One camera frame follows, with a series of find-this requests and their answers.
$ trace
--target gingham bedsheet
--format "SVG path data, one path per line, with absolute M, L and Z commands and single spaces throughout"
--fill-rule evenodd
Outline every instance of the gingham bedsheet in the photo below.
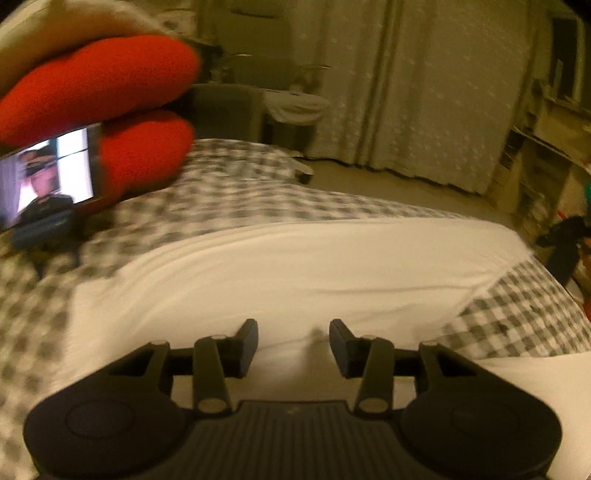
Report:
M 60 356 L 72 289 L 113 274 L 154 248 L 204 233 L 259 223 L 378 217 L 459 218 L 386 200 L 321 192 L 293 182 L 290 159 L 260 144 L 197 141 L 175 183 L 110 212 L 73 270 L 55 257 L 38 282 L 21 254 L 0 257 L 0 480 L 29 480 L 35 469 L 22 425 L 43 398 Z M 574 301 L 537 262 L 515 267 L 456 320 L 439 342 L 472 358 L 549 356 L 591 350 L 591 326 Z

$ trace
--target pillow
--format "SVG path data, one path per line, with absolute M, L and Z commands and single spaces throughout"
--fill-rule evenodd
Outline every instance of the pillow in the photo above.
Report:
M 89 42 L 167 32 L 127 2 L 28 0 L 0 25 L 0 97 L 42 61 Z
M 477 363 L 538 397 L 558 415 L 563 438 L 548 477 L 587 480 L 591 475 L 591 352 Z
M 105 122 L 100 141 L 103 195 L 82 205 L 80 213 L 96 213 L 125 194 L 161 187 L 177 174 L 192 143 L 191 124 L 166 110 L 133 113 Z
M 163 106 L 191 86 L 198 70 L 191 47 L 165 36 L 96 41 L 37 67 L 0 100 L 0 142 L 26 146 Z

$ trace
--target floor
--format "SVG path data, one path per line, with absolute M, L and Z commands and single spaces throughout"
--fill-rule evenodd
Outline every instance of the floor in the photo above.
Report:
M 484 197 L 419 179 L 406 179 L 387 171 L 346 167 L 330 160 L 306 161 L 314 169 L 309 186 L 319 190 L 354 193 L 460 213 L 513 228 L 511 217 L 499 212 Z

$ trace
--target black object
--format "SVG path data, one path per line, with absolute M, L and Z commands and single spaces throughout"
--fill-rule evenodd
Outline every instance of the black object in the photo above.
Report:
M 562 286 L 577 268 L 579 248 L 585 249 L 585 237 L 591 237 L 591 228 L 583 217 L 574 216 L 553 225 L 547 235 L 540 235 L 536 240 L 540 247 L 554 247 L 545 267 Z
M 556 78 L 557 63 L 563 63 L 560 83 L 553 85 L 557 89 L 557 97 L 560 99 L 572 98 L 575 85 L 575 72 L 577 70 L 577 19 L 552 18 L 552 56 L 550 61 L 550 79 Z
M 591 0 L 563 0 L 587 23 L 591 23 Z
M 544 478 L 561 441 L 540 400 L 442 346 L 395 349 L 329 329 L 341 373 L 362 377 L 344 401 L 241 402 L 224 377 L 246 375 L 258 344 L 247 320 L 232 338 L 193 349 L 145 345 L 36 406 L 24 440 L 57 479 L 491 479 Z M 173 375 L 193 375 L 192 410 L 170 399 Z M 393 375 L 418 396 L 392 409 Z
M 56 167 L 56 166 L 57 166 L 57 158 L 55 158 L 55 157 L 50 158 L 49 160 L 45 160 L 45 161 L 32 161 L 27 164 L 27 170 L 26 170 L 25 176 L 31 177 L 35 173 L 37 173 L 41 170 L 45 170 L 46 168 L 52 168 L 52 167 Z
M 60 204 L 59 211 L 55 205 L 51 205 L 51 199 L 46 204 L 29 205 L 23 210 L 22 219 L 24 221 L 12 228 L 12 247 L 25 252 L 39 279 L 45 274 L 45 262 L 40 260 L 40 257 L 44 257 L 51 250 L 59 251 L 65 248 L 74 256 L 74 266 L 77 268 L 81 265 L 83 225 L 81 219 L 76 217 L 73 201 Z
M 0 0 L 0 23 L 14 12 L 24 0 Z
M 302 185 L 308 185 L 310 180 L 312 180 L 312 175 L 309 173 L 300 173 L 297 174 L 297 179 Z

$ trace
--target curtain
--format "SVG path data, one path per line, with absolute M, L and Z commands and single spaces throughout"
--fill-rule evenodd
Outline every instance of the curtain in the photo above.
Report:
M 0 161 L 0 228 L 12 226 L 18 216 L 24 167 L 13 155 Z
M 306 154 L 484 193 L 530 53 L 524 0 L 293 0 L 332 102 Z

